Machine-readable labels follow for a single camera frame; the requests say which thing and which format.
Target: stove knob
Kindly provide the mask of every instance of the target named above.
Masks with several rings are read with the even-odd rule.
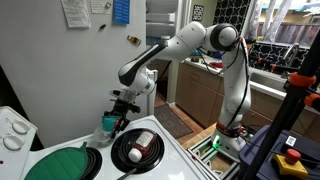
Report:
[[[10,135],[3,138],[3,144],[7,149],[17,151],[24,145],[24,141],[17,136]]]
[[[13,130],[18,134],[26,134],[30,130],[30,125],[22,122],[17,121],[12,123]]]

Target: bottle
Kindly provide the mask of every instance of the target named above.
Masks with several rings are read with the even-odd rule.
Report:
[[[129,152],[129,158],[133,162],[139,162],[142,157],[146,156],[151,148],[151,145],[156,140],[157,133],[146,129],[142,131],[139,138],[132,144],[132,149]]]

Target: red emergency stop button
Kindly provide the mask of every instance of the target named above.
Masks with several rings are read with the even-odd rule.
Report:
[[[288,163],[295,164],[300,158],[301,154],[298,151],[294,149],[287,150],[285,159]]]

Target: wooden floor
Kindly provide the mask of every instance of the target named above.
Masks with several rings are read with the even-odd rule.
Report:
[[[155,107],[162,106],[162,105],[165,105],[165,104],[166,104],[166,99],[160,93],[157,92],[156,99],[155,99]],[[184,113],[179,107],[173,106],[173,107],[171,107],[171,109],[173,110],[173,112],[175,112],[177,114],[178,117],[180,117],[180,119],[182,121],[184,121],[193,130],[193,133],[188,134],[186,136],[183,136],[183,137],[180,137],[179,139],[177,139],[177,141],[181,145],[183,145],[184,148],[189,148],[190,145],[195,144],[195,143],[190,142],[190,140],[195,138],[201,132],[204,132],[204,129],[201,126],[199,126],[191,117],[189,117],[186,113]]]

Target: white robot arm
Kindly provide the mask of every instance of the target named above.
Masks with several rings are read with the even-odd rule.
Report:
[[[221,137],[220,141],[215,143],[219,144],[222,149],[231,148],[234,149],[232,151],[238,151],[244,145],[242,142],[236,142],[238,145],[233,148],[230,147],[234,146],[233,143],[229,145],[230,143],[224,143],[223,139],[230,139],[230,136],[232,136],[231,139],[234,138],[234,129],[239,127],[242,114],[250,108],[251,98],[248,65],[245,63],[245,60],[248,59],[246,44],[230,24],[219,24],[204,28],[198,22],[189,23],[164,44],[156,44],[150,47],[137,58],[121,67],[118,74],[119,80],[127,88],[120,91],[111,91],[110,94],[118,98],[116,104],[120,103],[121,107],[123,107],[123,104],[132,104],[137,95],[149,94],[154,90],[154,81],[149,79],[142,71],[148,63],[155,59],[182,62],[200,46],[209,51],[227,51],[222,57],[223,67],[228,68],[228,71],[224,72],[225,99],[217,123],[218,131],[216,132],[218,133],[215,133],[212,138],[217,141],[216,137]],[[127,113],[128,109],[119,109],[115,105],[114,111],[118,112],[116,114],[123,115]]]

